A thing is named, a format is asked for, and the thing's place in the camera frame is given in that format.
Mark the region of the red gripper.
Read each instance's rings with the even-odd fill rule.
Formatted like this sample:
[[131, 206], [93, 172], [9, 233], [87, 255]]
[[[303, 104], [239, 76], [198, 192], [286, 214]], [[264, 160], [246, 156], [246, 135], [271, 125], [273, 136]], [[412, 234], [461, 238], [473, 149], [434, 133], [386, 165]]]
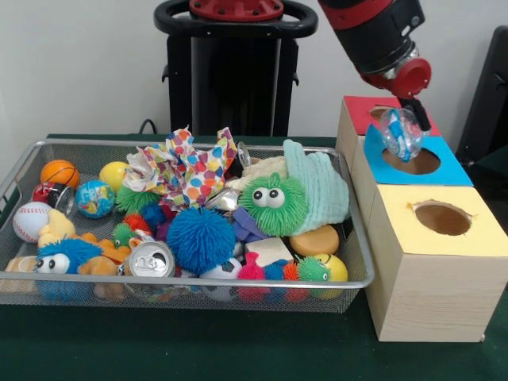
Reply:
[[[421, 57], [409, 58], [389, 71], [363, 74], [363, 80], [379, 89], [390, 91], [397, 98], [413, 98], [428, 87], [432, 76], [429, 62]], [[419, 99], [411, 99], [410, 105], [422, 131], [430, 131], [431, 123]]]

